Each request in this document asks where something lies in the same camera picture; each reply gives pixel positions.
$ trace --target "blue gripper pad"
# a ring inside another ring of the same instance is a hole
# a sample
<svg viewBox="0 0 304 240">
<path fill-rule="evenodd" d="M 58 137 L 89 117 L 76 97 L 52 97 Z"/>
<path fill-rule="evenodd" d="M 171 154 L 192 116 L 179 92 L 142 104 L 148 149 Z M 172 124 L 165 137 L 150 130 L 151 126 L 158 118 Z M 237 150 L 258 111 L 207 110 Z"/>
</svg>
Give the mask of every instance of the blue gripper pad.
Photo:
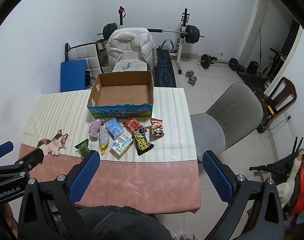
<svg viewBox="0 0 304 240">
<path fill-rule="evenodd" d="M 221 200 L 231 204 L 233 200 L 233 186 L 219 167 L 219 165 L 223 164 L 218 158 L 214 161 L 208 152 L 203 154 L 202 162 L 203 168 L 211 179 Z"/>
<path fill-rule="evenodd" d="M 84 192 L 86 191 L 88 185 L 90 184 L 94 174 L 100 166 L 100 154 L 97 151 L 92 151 L 84 158 L 83 161 L 88 160 L 83 165 L 79 173 L 75 176 L 75 179 L 70 183 L 68 197 L 71 203 L 75 203 L 81 200 Z"/>
<path fill-rule="evenodd" d="M 8 141 L 0 145 L 0 158 L 13 151 L 13 143 Z"/>
</svg>

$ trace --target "cardboard box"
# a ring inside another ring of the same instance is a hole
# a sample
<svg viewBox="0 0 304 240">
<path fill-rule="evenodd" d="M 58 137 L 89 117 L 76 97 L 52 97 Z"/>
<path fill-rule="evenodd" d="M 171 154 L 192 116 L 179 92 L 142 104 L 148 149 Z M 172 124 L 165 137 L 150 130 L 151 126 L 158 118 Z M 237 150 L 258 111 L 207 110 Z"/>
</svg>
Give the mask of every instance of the cardboard box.
<svg viewBox="0 0 304 240">
<path fill-rule="evenodd" d="M 93 117 L 151 117 L 154 103 L 151 71 L 99 74 L 87 107 Z"/>
</svg>

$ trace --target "brown wooden chair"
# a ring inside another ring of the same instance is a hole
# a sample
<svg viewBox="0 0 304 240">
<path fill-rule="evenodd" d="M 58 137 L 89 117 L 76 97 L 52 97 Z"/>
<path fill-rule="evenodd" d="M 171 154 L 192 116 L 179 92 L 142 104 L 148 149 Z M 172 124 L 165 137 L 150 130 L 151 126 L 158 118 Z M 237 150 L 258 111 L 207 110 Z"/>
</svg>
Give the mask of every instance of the brown wooden chair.
<svg viewBox="0 0 304 240">
<path fill-rule="evenodd" d="M 272 99 L 273 95 L 276 93 L 282 82 L 285 82 L 285 87 L 277 94 L 274 99 Z M 263 127 L 269 124 L 273 120 L 273 118 L 278 116 L 282 111 L 286 110 L 291 104 L 295 102 L 297 98 L 296 89 L 293 82 L 291 82 L 286 77 L 282 77 L 280 79 L 280 81 L 269 96 L 263 94 L 261 91 L 256 91 L 255 94 L 263 107 Z M 284 106 L 277 109 L 278 106 L 280 106 L 291 95 L 293 95 L 293 98 Z"/>
</svg>

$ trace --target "white wall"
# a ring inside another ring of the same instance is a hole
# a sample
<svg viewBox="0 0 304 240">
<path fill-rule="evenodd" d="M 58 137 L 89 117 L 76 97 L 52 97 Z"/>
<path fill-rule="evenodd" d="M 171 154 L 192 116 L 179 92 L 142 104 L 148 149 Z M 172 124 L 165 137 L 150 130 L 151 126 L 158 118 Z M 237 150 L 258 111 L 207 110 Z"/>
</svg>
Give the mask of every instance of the white wall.
<svg viewBox="0 0 304 240">
<path fill-rule="evenodd" d="M 204 53 L 229 60 L 237 57 L 256 6 L 256 0 L 96 0 L 100 7 L 98 33 L 111 22 L 119 24 L 118 9 L 126 10 L 125 27 L 158 28 L 178 31 L 184 8 L 188 8 L 188 24 L 199 28 L 201 35 L 196 44 L 185 44 L 183 52 Z M 165 39 L 178 38 L 173 33 L 153 33 L 157 45 Z"/>
<path fill-rule="evenodd" d="M 41 93 L 60 91 L 64 44 L 95 41 L 94 0 L 22 0 L 0 27 L 0 144 L 17 160 L 27 119 Z"/>
<path fill-rule="evenodd" d="M 290 30 L 290 24 L 285 20 L 279 10 L 275 7 L 271 0 L 268 1 L 264 20 L 261 26 L 261 43 L 262 43 L 262 61 L 261 71 L 268 66 L 275 56 L 269 48 L 273 48 L 276 51 L 281 51 L 284 42 L 287 38 L 287 34 Z M 244 65 L 248 67 L 249 63 L 257 61 L 259 64 L 259 35 L 257 35 L 253 49 L 246 60 Z"/>
<path fill-rule="evenodd" d="M 287 65 L 283 75 L 295 85 L 297 99 L 295 103 L 288 108 L 289 114 L 293 120 L 298 140 L 304 137 L 304 31 L 294 52 L 294 55 Z M 284 114 L 278 116 L 270 124 L 273 128 L 285 119 Z M 278 157 L 281 159 L 289 155 L 294 145 L 294 139 L 291 135 L 290 128 L 286 122 L 272 130 L 274 141 L 277 148 Z"/>
</svg>

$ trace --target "white puffer jacket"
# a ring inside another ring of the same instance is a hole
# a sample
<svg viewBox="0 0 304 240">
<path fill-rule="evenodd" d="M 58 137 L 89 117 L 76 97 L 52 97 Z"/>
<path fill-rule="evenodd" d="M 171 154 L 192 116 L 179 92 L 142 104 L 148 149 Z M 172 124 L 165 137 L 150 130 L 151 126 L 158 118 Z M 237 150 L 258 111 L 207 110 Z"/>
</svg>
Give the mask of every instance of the white puffer jacket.
<svg viewBox="0 0 304 240">
<path fill-rule="evenodd" d="M 106 45 L 112 69 L 122 56 L 120 41 L 130 41 L 133 51 L 140 50 L 150 70 L 156 67 L 156 45 L 150 32 L 146 28 L 123 28 L 113 32 Z"/>
</svg>

